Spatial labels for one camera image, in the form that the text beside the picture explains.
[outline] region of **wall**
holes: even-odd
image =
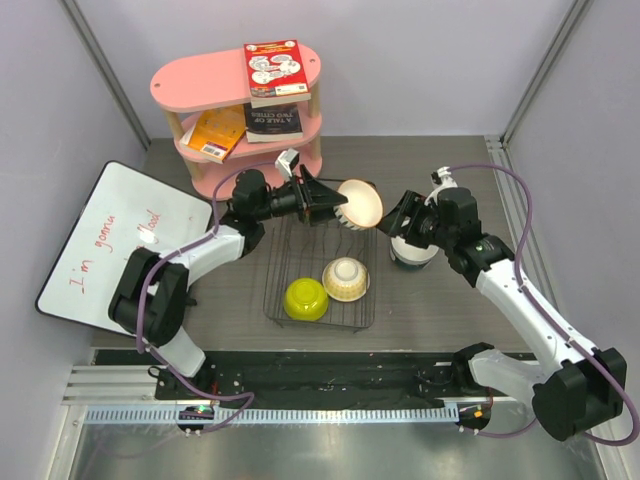
[[[536,206],[536,235],[565,313],[629,364],[640,404],[640,3],[596,1],[511,149]],[[628,422],[614,424],[618,438]],[[640,443],[625,447],[640,476]]]
[[[0,464],[41,479],[87,328],[34,301],[102,165],[143,152],[55,1],[0,3]]]
[[[78,0],[151,137],[149,81],[182,56],[298,38],[327,135],[502,133],[571,0]]]

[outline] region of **shelf tier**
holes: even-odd
[[[272,142],[272,143],[249,143],[247,137],[244,136],[240,139],[238,144],[227,157],[226,162],[232,161],[235,158],[248,157],[251,155],[259,155],[267,152],[281,152],[288,148],[298,148],[302,145],[306,145],[311,142],[320,133],[320,127],[322,127],[322,115],[315,117],[309,116],[309,106],[307,102],[298,103],[298,112],[300,113],[300,121],[302,122],[302,138],[296,140],[286,140],[284,142]],[[200,113],[190,115],[182,121],[182,127],[185,132],[189,130],[193,124],[200,117]],[[185,160],[189,160],[194,163],[216,163],[211,160],[211,157],[200,153],[191,148],[184,147],[179,140],[173,141],[176,149],[182,155]]]
[[[320,75],[320,57],[309,47],[298,46],[311,87]],[[251,100],[242,48],[174,60],[156,72],[150,88],[154,100],[169,112],[196,112]]]
[[[274,188],[279,187],[284,183],[284,180],[273,165],[278,154],[279,152],[267,152],[259,155],[252,155],[250,157],[237,158],[231,162],[225,163],[224,165],[207,162],[206,165],[199,166],[204,175],[200,180],[193,180],[193,187],[203,197],[211,198],[213,196],[213,189],[224,177],[234,170],[242,167],[249,167],[260,162],[272,163],[272,165],[265,165],[256,168],[264,174],[269,185]],[[322,168],[322,157],[311,158],[311,146],[305,145],[300,148],[300,163],[305,165],[309,169],[311,175],[315,177],[320,173],[320,169]],[[231,198],[233,187],[235,187],[235,177],[229,179],[222,188],[220,188],[220,191],[218,192],[218,200],[228,200]]]

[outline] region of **yellow book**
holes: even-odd
[[[202,158],[224,163],[245,129],[242,105],[205,110],[180,139],[180,143],[199,152]]]

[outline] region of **wire rack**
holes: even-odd
[[[329,262],[339,257],[360,260],[369,271],[371,285],[364,297],[355,302],[329,299],[329,309],[316,322],[290,319],[283,301],[287,287],[300,277],[322,281],[322,272]],[[376,304],[376,231],[353,231],[337,220],[309,227],[296,218],[286,217],[273,230],[269,272],[264,294],[264,313],[280,326],[324,325],[353,331],[370,327]]]

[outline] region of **book cover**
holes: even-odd
[[[205,110],[180,139],[180,143],[199,152],[207,160],[224,163],[244,136],[244,131],[242,105]]]
[[[252,106],[311,98],[296,40],[245,44],[244,53]]]
[[[295,103],[261,108],[253,108],[246,103],[244,114],[249,143],[302,138],[300,114]]]

